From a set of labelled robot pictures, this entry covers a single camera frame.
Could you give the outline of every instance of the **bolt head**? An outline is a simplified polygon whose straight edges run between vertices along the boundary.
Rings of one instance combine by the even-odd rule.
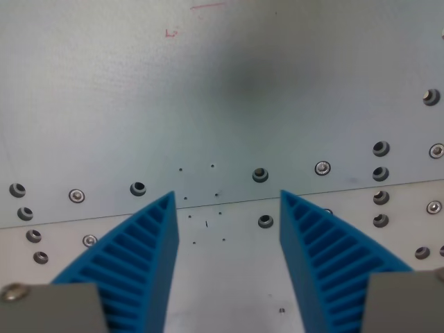
[[[441,211],[442,205],[439,201],[432,201],[427,205],[427,213],[438,214]]]
[[[321,161],[316,164],[316,166],[314,167],[314,170],[315,170],[316,174],[318,174],[320,176],[324,176],[330,172],[330,163],[326,162],[326,161]]]
[[[83,237],[83,245],[85,245],[87,248],[90,248],[95,243],[97,243],[97,238],[92,234],[87,234],[85,237]]]
[[[69,200],[71,200],[73,203],[82,203],[85,200],[85,195],[79,189],[72,189],[69,192]]]
[[[1,300],[4,302],[15,302],[29,293],[29,287],[21,283],[12,283],[1,290]]]

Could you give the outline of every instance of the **metal plate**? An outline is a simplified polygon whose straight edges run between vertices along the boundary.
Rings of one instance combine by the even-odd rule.
[[[443,187],[444,181],[382,187],[390,194],[383,206],[373,203],[377,189],[304,198],[331,209],[414,269],[425,270],[444,266],[439,254],[444,246],[444,212],[426,212],[428,202],[444,203]],[[269,229],[257,224],[264,214],[275,221]],[[373,225],[378,214],[390,218],[386,227]],[[0,256],[0,285],[50,282],[86,250],[85,235],[100,239],[126,217],[34,225],[42,234],[37,244],[26,239],[29,227],[0,230],[5,254]],[[165,332],[303,332],[279,244],[278,199],[181,209],[178,223],[180,246]],[[427,259],[415,258],[421,246],[431,251]],[[35,251],[44,251],[48,263],[36,264]]]
[[[25,224],[21,206],[35,223],[69,221],[172,189],[191,207],[372,187],[377,167],[388,185],[444,178],[428,156],[443,107],[422,103],[444,92],[441,0],[212,4],[0,3],[1,227]]]

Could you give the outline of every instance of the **screw hole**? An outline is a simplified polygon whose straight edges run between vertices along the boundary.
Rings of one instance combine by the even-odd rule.
[[[420,247],[415,252],[416,259],[425,259],[429,257],[429,255],[430,255],[430,249],[425,246]]]
[[[380,166],[373,171],[373,179],[382,182],[389,177],[389,170],[385,166]]]
[[[38,243],[42,240],[42,235],[37,230],[29,230],[26,233],[26,239],[31,243]]]
[[[23,198],[26,194],[26,190],[23,185],[15,182],[9,186],[9,193],[15,198]]]
[[[429,89],[424,93],[424,96],[422,96],[422,101],[427,106],[433,106],[439,102],[440,97],[441,95],[439,94],[438,90]]]
[[[373,219],[373,225],[376,228],[383,228],[389,224],[389,217],[385,214],[379,214]]]
[[[386,141],[379,141],[373,146],[373,154],[377,157],[385,156],[390,151],[390,145]]]
[[[262,215],[257,220],[257,224],[259,224],[259,227],[267,229],[273,225],[273,218],[270,215]]]
[[[48,255],[45,252],[40,252],[40,251],[34,253],[33,258],[34,258],[35,262],[37,262],[38,264],[41,264],[41,265],[47,263],[48,259],[49,259]]]
[[[146,193],[146,187],[142,182],[134,182],[130,186],[130,192],[133,196],[143,196]]]
[[[373,202],[376,205],[385,205],[390,199],[389,194],[386,191],[379,191],[373,196]]]
[[[17,216],[23,221],[30,221],[33,219],[33,211],[27,207],[21,207],[17,210]]]

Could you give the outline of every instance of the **screw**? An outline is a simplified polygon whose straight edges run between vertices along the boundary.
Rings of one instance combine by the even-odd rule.
[[[87,234],[85,237],[83,237],[83,245],[87,248],[90,248],[95,243],[97,243],[97,238],[92,234]]]
[[[79,189],[69,191],[68,197],[73,203],[82,203],[85,200],[85,194]]]
[[[432,201],[427,205],[427,213],[438,214],[441,211],[442,205],[439,201]]]
[[[444,145],[434,144],[429,150],[429,155],[434,159],[442,157],[444,155]]]
[[[325,176],[330,172],[330,163],[326,161],[320,161],[316,164],[314,167],[314,172],[316,172],[317,175]]]
[[[22,283],[12,283],[1,289],[1,300],[14,302],[29,294],[29,287]]]

